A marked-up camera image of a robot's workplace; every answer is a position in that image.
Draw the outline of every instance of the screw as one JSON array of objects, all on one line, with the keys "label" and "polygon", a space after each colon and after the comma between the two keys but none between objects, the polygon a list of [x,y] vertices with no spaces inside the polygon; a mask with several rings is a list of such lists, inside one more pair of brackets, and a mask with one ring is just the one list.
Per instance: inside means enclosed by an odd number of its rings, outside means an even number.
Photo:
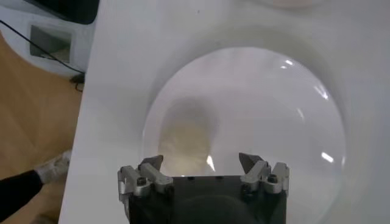
[{"label": "screw", "polygon": [[137,186],[144,186],[146,184],[146,178],[145,177],[138,177],[136,179],[136,185]]},{"label": "screw", "polygon": [[275,174],[271,174],[268,176],[267,181],[275,184],[275,183],[278,183],[278,178]]}]

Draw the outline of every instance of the white tabletop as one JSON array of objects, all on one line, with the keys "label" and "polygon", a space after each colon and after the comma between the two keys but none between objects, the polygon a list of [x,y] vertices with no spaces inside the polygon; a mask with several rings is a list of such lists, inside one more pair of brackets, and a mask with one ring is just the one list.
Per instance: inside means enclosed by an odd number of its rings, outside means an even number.
[{"label": "white tabletop", "polygon": [[383,223],[390,198],[380,192],[389,179],[367,183],[388,177],[380,164],[390,158],[389,10],[381,0],[325,0],[299,10],[257,0],[101,0],[60,223],[127,223],[116,172],[139,163],[152,101],[182,66],[233,46],[280,52],[318,76],[341,112],[343,188],[353,189],[324,219]]}]

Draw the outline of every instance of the cable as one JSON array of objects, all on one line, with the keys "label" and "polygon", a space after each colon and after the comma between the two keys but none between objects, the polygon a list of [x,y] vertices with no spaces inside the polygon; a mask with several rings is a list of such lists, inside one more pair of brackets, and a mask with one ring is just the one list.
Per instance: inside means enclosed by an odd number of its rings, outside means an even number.
[{"label": "cable", "polygon": [[8,29],[14,31],[16,34],[18,34],[21,38],[25,39],[27,42],[29,42],[31,45],[33,45],[34,47],[38,48],[39,50],[41,50],[42,52],[44,52],[45,54],[47,54],[48,56],[50,56],[53,60],[59,62],[61,65],[67,67],[68,69],[70,70],[73,70],[75,72],[79,72],[81,74],[85,74],[85,72],[83,71],[80,71],[78,69],[75,69],[75,68],[72,68],[70,67],[69,65],[65,64],[64,62],[62,62],[61,60],[59,60],[58,58],[56,58],[55,56],[53,56],[52,54],[50,54],[49,52],[47,52],[46,50],[44,50],[42,47],[38,46],[37,44],[35,44],[33,41],[31,41],[30,39],[28,39],[27,37],[25,37],[23,34],[19,33],[17,30],[15,30],[12,26],[8,25],[6,22],[4,22],[3,20],[0,20],[0,23],[5,25]]}]

